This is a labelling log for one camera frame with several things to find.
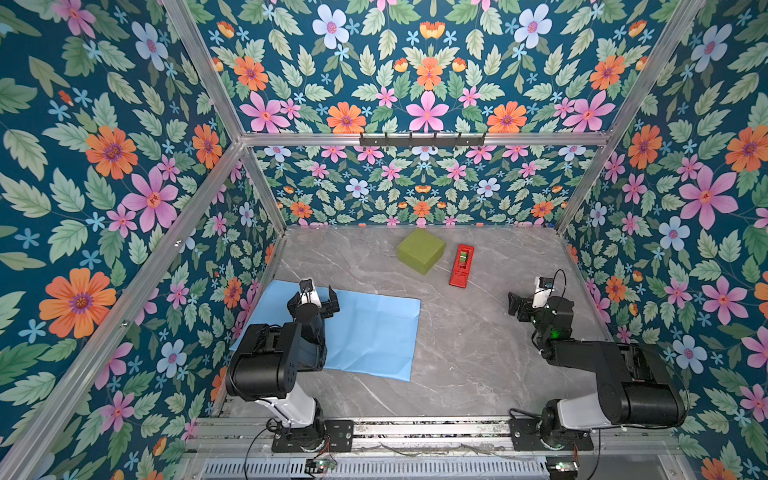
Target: orange flower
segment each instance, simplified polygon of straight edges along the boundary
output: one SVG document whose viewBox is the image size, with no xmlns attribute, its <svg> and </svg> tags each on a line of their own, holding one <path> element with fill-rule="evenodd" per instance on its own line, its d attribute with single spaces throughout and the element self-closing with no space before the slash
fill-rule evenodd
<svg viewBox="0 0 768 480">
<path fill-rule="evenodd" d="M 528 113 L 524 106 L 518 106 L 518 102 L 510 101 L 507 107 L 499 105 L 493 111 L 493 115 L 488 117 L 489 132 L 492 134 L 516 134 L 520 127 L 525 125 L 528 117 L 523 117 Z"/>
<path fill-rule="evenodd" d="M 661 148 L 661 137 L 659 137 L 659 127 L 646 125 L 642 130 L 632 137 L 632 145 L 629 147 L 631 159 L 629 163 L 640 170 L 643 170 L 648 164 L 656 161 L 659 154 L 656 152 Z"/>
<path fill-rule="evenodd" d="M 264 258 L 264 263 L 265 264 L 267 264 L 267 265 L 270 264 L 270 262 L 272 261 L 273 253 L 275 253 L 275 244 L 274 243 L 272 245 L 269 245 L 266 248 L 266 257 Z"/>
<path fill-rule="evenodd" d="M 404 71 L 408 70 L 408 61 L 404 58 L 400 58 L 398 61 L 395 62 L 395 70 L 399 71 L 400 73 L 403 73 Z"/>
<path fill-rule="evenodd" d="M 426 217 L 429 215 L 429 204 L 424 201 L 418 202 L 416 206 L 413 207 L 413 213 L 419 215 L 421 218 Z"/>
<path fill-rule="evenodd" d="M 228 24 L 226 22 L 219 22 L 216 24 L 219 27 L 219 31 L 222 35 L 224 35 L 227 38 L 232 38 L 235 36 L 235 27 L 233 27 L 231 24 Z"/>
<path fill-rule="evenodd" d="M 416 79 L 419 85 L 423 86 L 424 90 L 432 90 L 435 85 L 440 85 L 442 67 L 438 64 L 437 58 L 427 57 L 416 69 L 416 74 L 419 76 Z"/>
<path fill-rule="evenodd" d="M 236 276 L 230 278 L 224 289 L 224 305 L 233 309 L 240 302 L 240 294 L 243 292 L 243 283 Z"/>
<path fill-rule="evenodd" d="M 94 323 L 101 321 L 109 313 L 106 305 L 114 304 L 114 288 L 107 288 L 109 279 L 102 272 L 96 272 L 91 278 L 87 268 L 73 268 L 69 271 L 69 281 L 57 276 L 45 287 L 45 292 L 55 297 L 40 302 L 40 318 L 56 319 L 48 330 L 59 338 L 64 338 L 74 327 L 76 339 L 89 336 L 94 332 Z"/>
<path fill-rule="evenodd" d="M 443 22 L 424 22 L 419 25 L 419 31 L 424 38 L 440 38 L 445 33 L 445 24 Z"/>
<path fill-rule="evenodd" d="M 467 69 L 467 62 L 463 58 L 456 57 L 453 59 L 453 63 L 451 63 L 451 68 L 455 72 L 464 71 Z"/>
<path fill-rule="evenodd" d="M 624 73 L 626 67 L 623 55 L 618 58 L 616 55 L 611 55 L 605 61 L 601 61 L 589 77 L 592 81 L 592 88 L 594 90 L 605 90 L 610 87 L 619 81 L 619 75 Z"/>
<path fill-rule="evenodd" d="M 290 211 L 298 218 L 309 218 L 312 216 L 310 206 L 302 202 L 293 202 L 293 205 L 290 206 Z"/>
<path fill-rule="evenodd" d="M 605 287 L 605 293 L 608 294 L 608 298 L 619 303 L 624 299 L 626 292 L 627 286 L 624 285 L 624 281 L 621 278 L 612 276 L 608 280 L 608 285 Z"/>
<path fill-rule="evenodd" d="M 734 473 L 726 470 L 725 465 L 717 458 L 705 458 L 703 463 L 701 475 L 707 480 L 736 480 Z"/>
<path fill-rule="evenodd" d="M 739 137 L 734 138 L 728 144 L 729 154 L 725 156 L 725 163 L 733 165 L 734 171 L 741 172 L 746 168 L 748 172 L 760 169 L 760 161 L 768 161 L 768 127 L 757 125 L 755 130 L 747 127 L 739 132 Z"/>
<path fill-rule="evenodd" d="M 162 439 L 157 440 L 157 443 L 154 444 L 154 447 L 152 448 L 152 454 L 156 457 L 159 455 L 163 455 L 163 452 L 165 452 L 165 446 L 167 444 L 168 444 L 168 437 L 163 437 Z"/>
<path fill-rule="evenodd" d="M 210 125 L 197 125 L 194 128 L 195 137 L 192 137 L 192 146 L 197 149 L 197 159 L 205 164 L 206 168 L 213 168 L 219 163 L 221 157 L 221 145 L 219 135 L 210 129 Z"/>
<path fill-rule="evenodd" d="M 629 27 L 629 36 L 634 38 L 643 33 L 643 30 L 645 30 L 645 25 L 648 25 L 648 22 L 645 20 L 638 20 L 637 22 L 633 23 L 632 26 Z"/>
<path fill-rule="evenodd" d="M 264 73 L 264 66 L 261 62 L 253 62 L 251 57 L 235 59 L 235 74 L 239 75 L 237 80 L 251 90 L 266 90 L 266 84 L 270 83 L 270 78 Z"/>
<path fill-rule="evenodd" d="M 543 201 L 539 204 L 535 204 L 533 207 L 533 216 L 534 217 L 546 217 L 547 215 L 552 213 L 552 210 L 554 209 L 554 204 L 550 201 Z"/>
<path fill-rule="evenodd" d="M 88 161 L 96 164 L 96 171 L 105 177 L 112 175 L 115 180 L 120 180 L 125 174 L 134 171 L 131 165 L 139 163 L 139 157 L 134 153 L 136 145 L 130 138 L 125 137 L 125 132 L 115 127 L 114 130 L 107 126 L 99 127 L 98 137 L 89 135 L 85 143 L 90 147 L 85 151 Z"/>
<path fill-rule="evenodd" d="M 349 106 L 345 101 L 339 102 L 339 107 L 331 107 L 328 110 L 328 126 L 333 128 L 334 134 L 361 134 L 362 127 L 366 124 L 366 118 L 360 116 L 360 108 L 357 105 Z"/>
<path fill-rule="evenodd" d="M 221 369 L 219 369 L 218 374 L 216 377 L 214 377 L 214 383 L 212 389 L 210 391 L 210 401 L 216 402 L 216 397 L 219 395 L 219 390 L 221 390 L 221 386 L 224 384 L 224 378 L 227 376 L 227 367 L 223 366 Z"/>
<path fill-rule="evenodd" d="M 768 272 L 763 273 L 763 280 L 768 282 Z M 763 300 L 763 303 L 760 304 L 760 311 L 768 318 L 768 285 L 765 283 L 755 285 L 755 298 Z"/>
</svg>

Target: gray marble surface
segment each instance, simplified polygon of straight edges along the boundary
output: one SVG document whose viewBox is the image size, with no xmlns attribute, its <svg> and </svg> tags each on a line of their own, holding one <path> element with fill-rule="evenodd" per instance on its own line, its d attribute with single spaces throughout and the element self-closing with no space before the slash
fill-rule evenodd
<svg viewBox="0 0 768 480">
<path fill-rule="evenodd" d="M 537 412 L 550 399 L 594 391 L 592 373 L 548 365 L 531 344 L 532 326 L 507 315 L 507 292 L 530 295 L 536 275 L 562 268 L 569 280 L 566 297 L 575 302 L 574 338 L 605 339 L 591 299 L 552 229 L 429 231 L 446 248 L 425 276 L 397 260 L 396 247 L 410 228 L 287 234 L 277 280 L 311 276 L 320 286 L 422 301 L 410 382 L 336 370 L 299 374 L 300 384 L 327 416 L 506 415 L 510 407 Z M 460 243 L 475 248 L 466 289 L 448 285 Z M 228 399 L 223 414 L 256 417 L 266 411 Z"/>
</svg>

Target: blue cloth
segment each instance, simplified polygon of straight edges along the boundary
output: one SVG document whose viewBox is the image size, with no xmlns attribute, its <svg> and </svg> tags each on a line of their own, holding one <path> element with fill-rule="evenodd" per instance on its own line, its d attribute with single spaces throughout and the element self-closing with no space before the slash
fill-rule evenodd
<svg viewBox="0 0 768 480">
<path fill-rule="evenodd" d="M 298 283 L 274 280 L 259 299 L 246 328 L 254 323 L 283 325 L 293 321 L 286 304 L 298 291 Z M 421 300 L 334 291 L 341 311 L 326 320 L 326 368 L 410 382 Z M 327 287 L 317 287 L 317 293 L 322 301 L 328 299 Z M 240 339 L 232 350 L 240 345 Z"/>
</svg>

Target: red tape dispenser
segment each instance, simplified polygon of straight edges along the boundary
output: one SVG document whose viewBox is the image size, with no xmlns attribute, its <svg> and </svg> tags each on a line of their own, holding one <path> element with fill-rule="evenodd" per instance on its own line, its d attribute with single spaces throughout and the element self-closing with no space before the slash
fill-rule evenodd
<svg viewBox="0 0 768 480">
<path fill-rule="evenodd" d="M 467 288 L 469 271 L 472 268 L 472 257 L 475 255 L 475 248 L 469 245 L 461 244 L 456 252 L 456 261 L 453 263 L 453 274 L 451 275 L 450 285 L 460 288 Z"/>
</svg>

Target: metal vent grate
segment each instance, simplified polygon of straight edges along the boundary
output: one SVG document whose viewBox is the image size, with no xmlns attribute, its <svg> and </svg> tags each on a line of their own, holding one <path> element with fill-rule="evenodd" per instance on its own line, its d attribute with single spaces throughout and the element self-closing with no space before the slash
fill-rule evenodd
<svg viewBox="0 0 768 480">
<path fill-rule="evenodd" d="M 337 458 L 324 478 L 549 478 L 544 459 L 506 458 Z M 310 478 L 305 458 L 252 458 L 248 478 Z M 204 480 L 245 478 L 242 458 L 210 458 Z"/>
</svg>

